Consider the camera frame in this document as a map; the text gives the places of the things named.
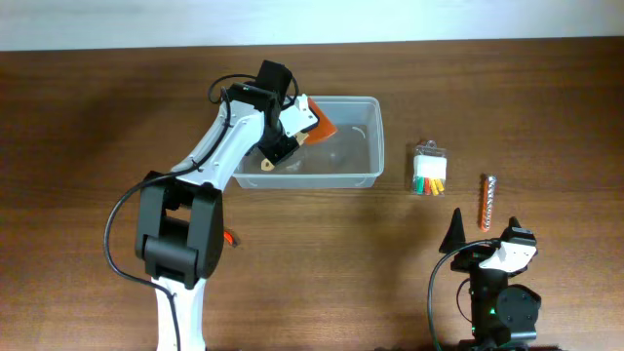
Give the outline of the clear pack coloured wall plugs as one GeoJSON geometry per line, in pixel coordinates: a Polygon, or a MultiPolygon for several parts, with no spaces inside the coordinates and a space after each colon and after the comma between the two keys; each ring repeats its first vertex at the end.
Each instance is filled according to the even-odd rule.
{"type": "Polygon", "coordinates": [[[412,159],[412,191],[419,196],[442,196],[446,191],[447,152],[434,140],[420,142],[412,159]]]}

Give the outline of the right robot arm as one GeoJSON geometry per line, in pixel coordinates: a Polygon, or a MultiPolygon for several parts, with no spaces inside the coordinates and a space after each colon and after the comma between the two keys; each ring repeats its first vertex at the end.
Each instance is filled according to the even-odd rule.
{"type": "Polygon", "coordinates": [[[537,255],[534,234],[514,217],[498,238],[468,243],[460,209],[453,211],[448,232],[439,247],[454,272],[468,275],[472,337],[461,340],[458,350],[528,350],[537,338],[535,324],[541,297],[509,280],[527,270],[537,255]]]}

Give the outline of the orange handled pliers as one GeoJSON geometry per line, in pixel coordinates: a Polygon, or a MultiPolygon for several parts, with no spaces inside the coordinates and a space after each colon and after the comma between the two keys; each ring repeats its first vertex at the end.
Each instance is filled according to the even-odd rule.
{"type": "Polygon", "coordinates": [[[223,236],[225,241],[233,248],[236,248],[238,246],[238,240],[235,238],[235,236],[230,233],[229,231],[225,230],[223,232],[223,236]]]}

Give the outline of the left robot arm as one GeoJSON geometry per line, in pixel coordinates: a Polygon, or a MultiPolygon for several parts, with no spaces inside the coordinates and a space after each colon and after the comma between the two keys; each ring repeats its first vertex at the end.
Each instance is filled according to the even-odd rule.
{"type": "Polygon", "coordinates": [[[224,245],[222,193],[239,163],[258,150],[277,166],[319,127],[307,96],[283,64],[235,74],[218,115],[196,147],[168,173],[149,173],[140,190],[136,256],[158,303],[158,349],[203,350],[204,289],[224,245]]]}

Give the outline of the clear plastic container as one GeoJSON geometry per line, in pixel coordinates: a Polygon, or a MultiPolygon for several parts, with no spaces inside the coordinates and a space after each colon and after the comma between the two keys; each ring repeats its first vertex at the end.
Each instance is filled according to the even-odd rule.
{"type": "Polygon", "coordinates": [[[384,170],[384,130],[374,97],[313,96],[337,127],[329,139],[301,145],[270,172],[256,149],[233,177],[249,189],[369,188],[384,170]]]}

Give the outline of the orange scraper wooden handle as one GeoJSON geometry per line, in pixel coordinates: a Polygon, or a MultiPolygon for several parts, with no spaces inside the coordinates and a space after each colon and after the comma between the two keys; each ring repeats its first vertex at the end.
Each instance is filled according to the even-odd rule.
{"type": "MultiPolygon", "coordinates": [[[[319,125],[308,133],[308,138],[301,144],[316,144],[326,141],[337,132],[337,127],[331,122],[327,115],[322,111],[320,106],[311,98],[310,106],[315,114],[319,117],[319,125]]],[[[263,172],[271,172],[276,166],[261,166],[263,172]]]]}

